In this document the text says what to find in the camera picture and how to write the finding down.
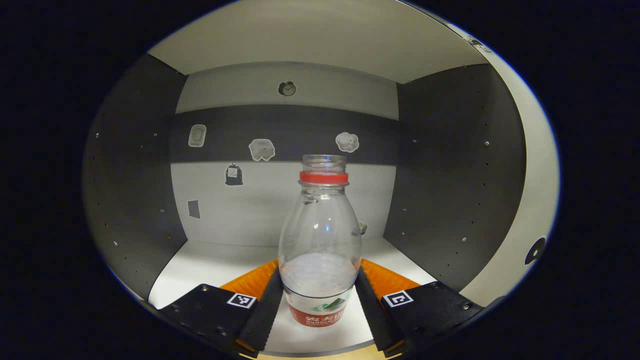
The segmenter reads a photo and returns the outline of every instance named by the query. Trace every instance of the black wall panel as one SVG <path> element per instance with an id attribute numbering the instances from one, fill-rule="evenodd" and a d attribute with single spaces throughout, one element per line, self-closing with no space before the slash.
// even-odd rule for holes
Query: black wall panel
<path id="1" fill-rule="evenodd" d="M 270 161 L 302 161 L 304 154 L 346 155 L 350 163 L 395 165 L 398 121 L 364 113 L 302 105 L 242 105 L 189 111 L 172 117 L 170 160 L 252 161 L 249 144 L 269 139 Z M 191 126 L 207 127 L 202 147 L 188 145 Z M 335 137 L 358 135 L 359 148 L 342 152 Z"/>
<path id="2" fill-rule="evenodd" d="M 401 155 L 384 236 L 460 291 L 500 247 L 520 204 L 520 114 L 484 64 L 398 85 L 398 106 Z"/>
<path id="3" fill-rule="evenodd" d="M 186 241 L 169 164 L 169 116 L 186 76 L 144 55 L 114 86 L 88 134 L 84 206 L 109 267 L 147 300 Z"/>

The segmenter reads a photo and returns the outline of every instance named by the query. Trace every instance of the green logo on label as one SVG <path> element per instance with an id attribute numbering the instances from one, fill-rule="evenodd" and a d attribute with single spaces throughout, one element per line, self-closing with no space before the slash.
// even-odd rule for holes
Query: green logo on label
<path id="1" fill-rule="evenodd" d="M 328 304 L 328 305 L 327 305 L 327 304 L 318 305 L 318 306 L 312 307 L 312 308 L 311 308 L 311 310 L 313 310 L 313 311 L 317 311 L 318 313 L 319 313 L 319 312 L 321 312 L 321 311 L 326 311 L 326 312 L 334 311 L 334 310 L 336 310 L 338 307 L 340 307 L 340 306 L 341 306 L 345 301 L 346 301 L 346 300 L 344 300 L 344 299 L 337 298 L 337 299 L 335 299 L 331 304 Z"/>

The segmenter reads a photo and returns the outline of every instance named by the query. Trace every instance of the black square sticker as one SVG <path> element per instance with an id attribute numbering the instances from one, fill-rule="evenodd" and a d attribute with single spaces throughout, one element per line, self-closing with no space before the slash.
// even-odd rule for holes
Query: black square sticker
<path id="1" fill-rule="evenodd" d="M 227 301 L 227 304 L 248 309 L 251 307 L 251 305 L 253 305 L 254 302 L 255 297 L 253 296 L 235 293 L 234 296 L 232 296 L 231 299 Z"/>
<path id="2" fill-rule="evenodd" d="M 405 305 L 410 302 L 413 302 L 413 299 L 411 299 L 411 296 L 409 296 L 409 294 L 404 292 L 404 290 L 399 291 L 397 293 L 385 295 L 383 296 L 383 298 L 385 298 L 385 300 L 387 301 L 387 304 L 389 304 L 390 307 L 396 307 L 396 306 Z"/>

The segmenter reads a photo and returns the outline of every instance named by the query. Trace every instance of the trash bag sticker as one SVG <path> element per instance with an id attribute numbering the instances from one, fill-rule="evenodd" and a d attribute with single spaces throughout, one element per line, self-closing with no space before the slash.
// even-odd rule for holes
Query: trash bag sticker
<path id="1" fill-rule="evenodd" d="M 254 139 L 249 144 L 249 150 L 254 161 L 260 161 L 260 159 L 269 161 L 276 155 L 276 148 L 269 139 Z"/>
<path id="2" fill-rule="evenodd" d="M 346 152 L 354 152 L 360 146 L 358 135 L 349 134 L 346 131 L 335 137 L 335 143 L 338 144 L 338 149 Z"/>
<path id="3" fill-rule="evenodd" d="M 229 186 L 242 185 L 242 169 L 234 163 L 227 167 L 225 172 L 225 184 Z"/>

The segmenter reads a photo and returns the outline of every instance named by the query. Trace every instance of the red label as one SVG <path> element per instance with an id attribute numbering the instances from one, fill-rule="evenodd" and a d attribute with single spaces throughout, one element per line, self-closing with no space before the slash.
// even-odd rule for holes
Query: red label
<path id="1" fill-rule="evenodd" d="M 289 305 L 289 310 L 291 310 L 293 318 L 302 325 L 311 327 L 324 327 L 329 326 L 333 323 L 337 323 L 338 320 L 340 320 L 340 318 L 342 317 L 342 312 L 344 311 L 345 307 L 330 315 L 307 314 L 292 307 L 291 305 Z"/>

